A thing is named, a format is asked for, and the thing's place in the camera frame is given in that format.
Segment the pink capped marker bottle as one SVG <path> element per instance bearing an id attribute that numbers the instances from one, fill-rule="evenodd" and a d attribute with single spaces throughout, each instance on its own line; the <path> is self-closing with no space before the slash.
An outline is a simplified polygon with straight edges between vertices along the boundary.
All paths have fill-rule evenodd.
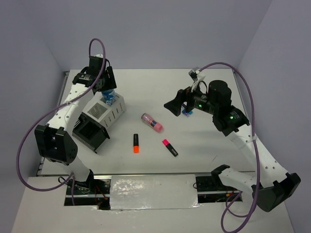
<path id="1" fill-rule="evenodd" d="M 142 116 L 141 116 L 141 120 L 143 123 L 145 123 L 146 125 L 148 125 L 149 127 L 151 127 L 154 131 L 156 131 L 157 133 L 161 133 L 164 128 L 163 126 L 155 121 L 149 114 L 147 113 L 144 113 Z"/>

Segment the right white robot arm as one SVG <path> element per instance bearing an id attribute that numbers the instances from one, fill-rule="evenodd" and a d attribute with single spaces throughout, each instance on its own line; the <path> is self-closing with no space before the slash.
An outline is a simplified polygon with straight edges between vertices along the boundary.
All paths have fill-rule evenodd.
<path id="1" fill-rule="evenodd" d="M 256 177 L 238 172 L 228 165 L 221 165 L 211 172 L 211 184 L 217 190 L 233 187 L 252 195 L 257 206 L 270 212 L 292 196 L 301 179 L 296 173 L 289 173 L 271 155 L 260 139 L 252 134 L 252 127 L 244 113 L 232 105 L 231 89 L 220 80 L 211 81 L 207 93 L 200 88 L 180 89 L 176 97 L 164 107 L 175 116 L 181 114 L 182 104 L 186 111 L 201 110 L 212 115 L 216 129 L 224 134 L 245 156 L 257 171 Z"/>

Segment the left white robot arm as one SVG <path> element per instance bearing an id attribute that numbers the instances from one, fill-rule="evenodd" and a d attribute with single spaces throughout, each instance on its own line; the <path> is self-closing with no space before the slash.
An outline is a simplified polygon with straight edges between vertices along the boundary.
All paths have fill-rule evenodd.
<path id="1" fill-rule="evenodd" d="M 93 172 L 78 157 L 78 146 L 72 139 L 75 125 L 85 106 L 96 92 L 116 88 L 111 66 L 104 55 L 90 56 L 89 65 L 78 73 L 70 92 L 46 125 L 37 125 L 35 138 L 39 153 L 50 162 L 61 165 L 68 174 L 73 174 L 78 188 L 85 194 L 95 189 Z"/>

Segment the blue capped pen pack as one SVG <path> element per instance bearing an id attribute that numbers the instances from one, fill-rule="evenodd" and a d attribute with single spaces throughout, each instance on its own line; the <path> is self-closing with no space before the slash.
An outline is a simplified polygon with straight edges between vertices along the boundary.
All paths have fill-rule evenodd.
<path id="1" fill-rule="evenodd" d="M 186 117 L 189 117 L 190 115 L 193 114 L 193 111 L 187 112 L 187 111 L 184 109 L 184 110 L 182 110 L 182 114 L 183 114 L 184 116 L 186 116 Z"/>

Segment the white mesh organizer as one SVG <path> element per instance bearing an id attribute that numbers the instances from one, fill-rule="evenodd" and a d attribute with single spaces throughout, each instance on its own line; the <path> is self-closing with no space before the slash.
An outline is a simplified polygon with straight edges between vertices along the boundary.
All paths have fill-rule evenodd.
<path id="1" fill-rule="evenodd" d="M 109 106 L 102 94 L 96 93 L 84 108 L 83 113 L 108 129 L 125 111 L 126 106 L 123 96 L 116 93 L 114 102 Z"/>

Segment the pink highlighter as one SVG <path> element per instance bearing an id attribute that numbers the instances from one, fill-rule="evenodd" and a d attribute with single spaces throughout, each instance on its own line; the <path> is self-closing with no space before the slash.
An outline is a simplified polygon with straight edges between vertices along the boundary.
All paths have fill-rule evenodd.
<path id="1" fill-rule="evenodd" d="M 171 145 L 171 143 L 167 139 L 164 139 L 162 143 L 174 157 L 178 156 L 178 152 L 175 150 L 175 148 Z"/>

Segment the black mesh organizer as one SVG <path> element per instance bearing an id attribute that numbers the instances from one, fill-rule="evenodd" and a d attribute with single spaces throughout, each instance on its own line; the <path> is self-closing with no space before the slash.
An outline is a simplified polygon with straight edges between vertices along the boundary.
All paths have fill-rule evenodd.
<path id="1" fill-rule="evenodd" d="M 94 153 L 97 153 L 97 149 L 106 139 L 110 139 L 106 128 L 85 113 L 78 117 L 72 135 Z"/>

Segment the orange highlighter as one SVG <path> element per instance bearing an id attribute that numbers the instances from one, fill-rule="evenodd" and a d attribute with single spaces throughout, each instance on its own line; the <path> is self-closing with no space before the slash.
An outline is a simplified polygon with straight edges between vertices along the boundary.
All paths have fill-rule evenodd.
<path id="1" fill-rule="evenodd" d="M 139 153 L 139 136 L 137 133 L 133 134 L 133 152 Z"/>

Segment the silver foil cover plate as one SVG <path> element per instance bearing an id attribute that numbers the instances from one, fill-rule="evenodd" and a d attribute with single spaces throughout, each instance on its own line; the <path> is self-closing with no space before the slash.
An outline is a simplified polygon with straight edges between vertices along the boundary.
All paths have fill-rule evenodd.
<path id="1" fill-rule="evenodd" d="M 110 183 L 112 210 L 190 209 L 200 206 L 194 189 L 195 176 L 113 176 Z"/>

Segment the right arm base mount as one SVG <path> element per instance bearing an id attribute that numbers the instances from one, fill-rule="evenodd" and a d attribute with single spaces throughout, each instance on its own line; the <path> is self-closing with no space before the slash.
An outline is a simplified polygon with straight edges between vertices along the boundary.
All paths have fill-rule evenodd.
<path id="1" fill-rule="evenodd" d="M 195 183 L 192 187 L 197 191 L 199 203 L 225 202 L 227 198 L 239 193 L 234 187 L 225 186 L 221 183 L 218 175 L 225 168 L 230 168 L 230 166 L 221 165 L 214 169 L 210 175 L 195 177 Z"/>

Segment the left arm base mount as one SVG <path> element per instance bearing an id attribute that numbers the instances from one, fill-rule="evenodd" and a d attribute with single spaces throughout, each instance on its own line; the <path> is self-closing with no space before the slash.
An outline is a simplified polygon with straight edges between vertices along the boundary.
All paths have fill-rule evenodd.
<path id="1" fill-rule="evenodd" d="M 66 182 L 64 206 L 93 206 L 98 210 L 110 210 L 111 179 L 94 179 L 89 188 L 83 187 L 72 180 Z"/>

